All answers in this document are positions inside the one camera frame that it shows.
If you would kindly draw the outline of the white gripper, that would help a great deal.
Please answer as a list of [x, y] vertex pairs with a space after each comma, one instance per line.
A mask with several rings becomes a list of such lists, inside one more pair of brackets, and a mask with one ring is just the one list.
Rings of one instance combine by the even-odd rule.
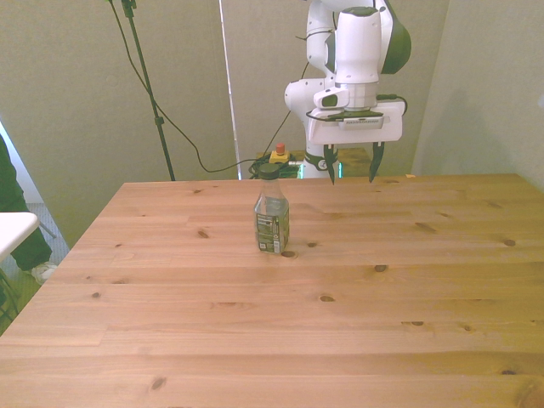
[[396, 141], [402, 136], [404, 112], [402, 99], [379, 101], [368, 110], [315, 108], [309, 111], [308, 140], [312, 144], [325, 144], [323, 156], [331, 182], [335, 184], [336, 178], [334, 144], [374, 142], [369, 167], [369, 182], [372, 183], [383, 159], [383, 142]]

